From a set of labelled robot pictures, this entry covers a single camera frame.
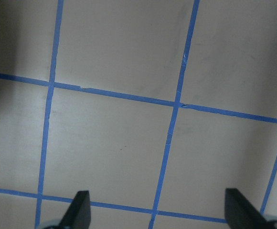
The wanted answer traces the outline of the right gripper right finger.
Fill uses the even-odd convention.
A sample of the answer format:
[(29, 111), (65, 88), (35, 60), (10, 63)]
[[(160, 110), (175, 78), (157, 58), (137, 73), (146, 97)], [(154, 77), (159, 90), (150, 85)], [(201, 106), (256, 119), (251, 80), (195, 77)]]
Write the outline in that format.
[(236, 188), (225, 189), (224, 218), (231, 229), (274, 229)]

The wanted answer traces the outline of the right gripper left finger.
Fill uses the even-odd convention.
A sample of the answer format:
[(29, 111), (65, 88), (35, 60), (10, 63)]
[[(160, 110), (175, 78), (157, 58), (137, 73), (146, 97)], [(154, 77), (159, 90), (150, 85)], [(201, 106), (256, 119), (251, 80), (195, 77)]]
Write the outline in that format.
[(89, 191), (78, 191), (59, 222), (60, 229), (88, 229), (91, 223)]

